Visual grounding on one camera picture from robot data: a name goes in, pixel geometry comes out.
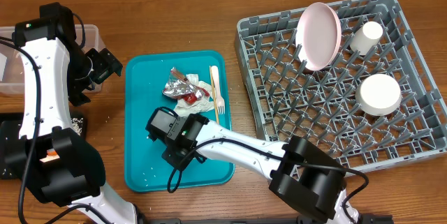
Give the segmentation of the pink round plate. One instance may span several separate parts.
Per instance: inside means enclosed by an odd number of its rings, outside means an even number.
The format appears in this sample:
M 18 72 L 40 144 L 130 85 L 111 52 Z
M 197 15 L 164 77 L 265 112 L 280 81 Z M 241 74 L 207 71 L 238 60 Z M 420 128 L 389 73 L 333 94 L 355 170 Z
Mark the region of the pink round plate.
M 295 36 L 295 44 L 301 49 L 298 58 L 306 61 L 310 71 L 329 66 L 337 56 L 342 29 L 336 12 L 325 3 L 308 6 L 301 15 Z

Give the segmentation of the white bowl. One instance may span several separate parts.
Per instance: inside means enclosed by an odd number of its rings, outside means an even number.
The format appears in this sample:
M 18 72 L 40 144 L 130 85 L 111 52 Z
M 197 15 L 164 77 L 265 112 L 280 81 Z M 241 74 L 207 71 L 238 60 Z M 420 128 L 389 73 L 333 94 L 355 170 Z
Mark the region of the white bowl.
M 360 83 L 355 97 L 363 112 L 372 116 L 385 116 L 400 106 L 402 91 L 393 77 L 374 74 Z

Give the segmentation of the white paper cup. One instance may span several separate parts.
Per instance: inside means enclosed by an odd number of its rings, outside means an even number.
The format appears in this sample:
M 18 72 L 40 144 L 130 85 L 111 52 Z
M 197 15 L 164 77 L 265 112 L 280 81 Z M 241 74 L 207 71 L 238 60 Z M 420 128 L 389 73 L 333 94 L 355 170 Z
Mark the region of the white paper cup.
M 382 35 L 383 28 L 378 22 L 366 22 L 355 32 L 350 48 L 365 56 L 381 40 Z

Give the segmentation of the orange carrot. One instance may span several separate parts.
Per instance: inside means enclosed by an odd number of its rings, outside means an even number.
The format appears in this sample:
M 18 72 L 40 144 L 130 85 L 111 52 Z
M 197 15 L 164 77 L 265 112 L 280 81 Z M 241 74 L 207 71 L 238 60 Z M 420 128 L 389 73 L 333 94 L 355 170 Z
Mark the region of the orange carrot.
M 57 152 L 53 149 L 47 150 L 47 155 L 49 156 L 57 156 Z

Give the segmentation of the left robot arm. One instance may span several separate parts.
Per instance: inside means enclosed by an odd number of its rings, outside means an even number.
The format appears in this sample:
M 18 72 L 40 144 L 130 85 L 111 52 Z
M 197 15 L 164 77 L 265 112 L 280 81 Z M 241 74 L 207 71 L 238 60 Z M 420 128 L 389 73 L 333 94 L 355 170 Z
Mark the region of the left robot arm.
M 39 8 L 37 19 L 20 22 L 1 43 L 20 53 L 24 69 L 24 116 L 6 138 L 6 165 L 21 191 L 54 203 L 66 215 L 78 210 L 96 223 L 145 223 L 139 208 L 107 183 L 100 153 L 73 128 L 70 106 L 89 102 L 85 91 L 122 64 L 107 49 L 84 51 L 77 42 L 79 17 L 60 3 Z

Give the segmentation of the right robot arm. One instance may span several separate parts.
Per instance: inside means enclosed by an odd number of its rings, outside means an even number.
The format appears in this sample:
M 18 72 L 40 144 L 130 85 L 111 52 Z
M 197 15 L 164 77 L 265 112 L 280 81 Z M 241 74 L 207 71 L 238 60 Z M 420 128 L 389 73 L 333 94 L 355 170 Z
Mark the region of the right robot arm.
M 162 157 L 181 174 L 193 159 L 221 160 L 265 177 L 269 189 L 299 213 L 321 223 L 357 223 L 344 177 L 349 169 L 313 145 L 292 137 L 269 142 L 220 126 L 201 114 L 181 117 L 157 108 L 147 122 L 151 140 L 165 146 Z

